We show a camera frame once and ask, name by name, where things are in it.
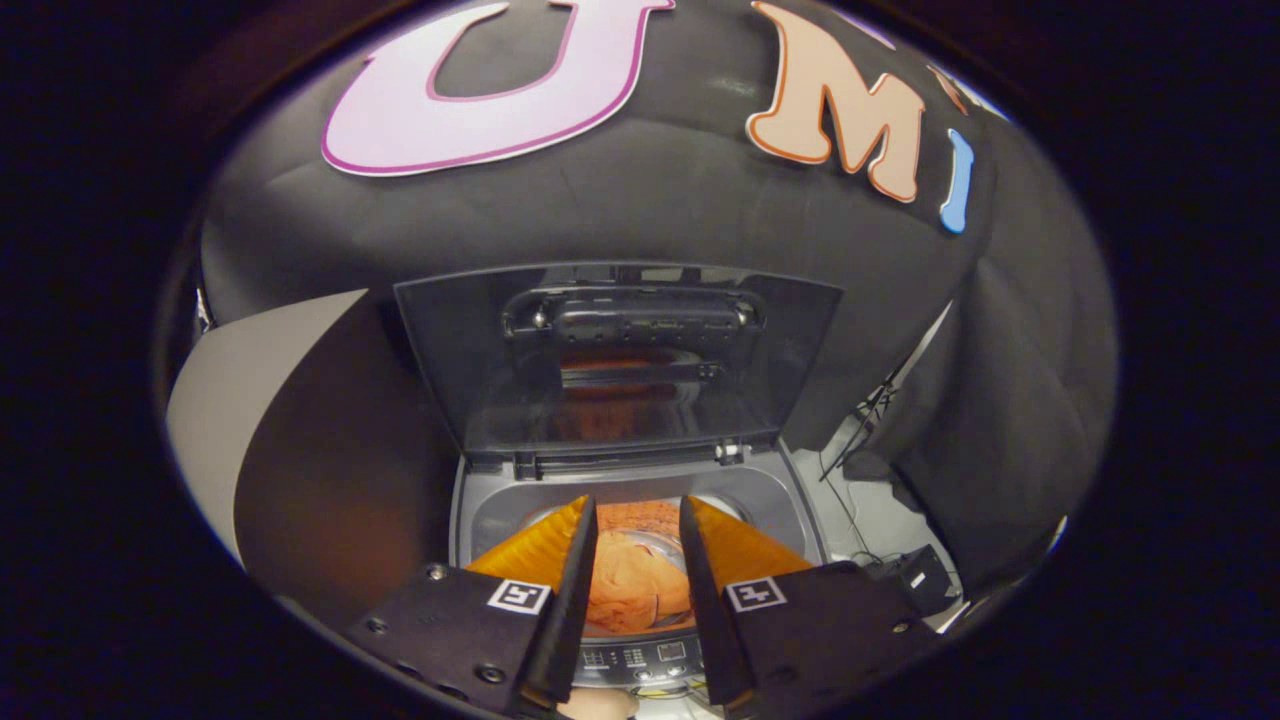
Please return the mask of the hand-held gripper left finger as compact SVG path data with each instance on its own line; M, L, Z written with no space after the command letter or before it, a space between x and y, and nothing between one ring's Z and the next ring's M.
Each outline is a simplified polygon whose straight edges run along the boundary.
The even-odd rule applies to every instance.
M552 716L570 700L596 537L595 500L579 497L479 562L424 566L346 639L471 716Z

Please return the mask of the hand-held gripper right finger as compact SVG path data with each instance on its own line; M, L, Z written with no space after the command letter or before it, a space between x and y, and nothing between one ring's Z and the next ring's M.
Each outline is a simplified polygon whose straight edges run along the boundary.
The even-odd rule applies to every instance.
M707 697L724 716L833 716L934 652L905 593L813 564L707 501L680 501Z

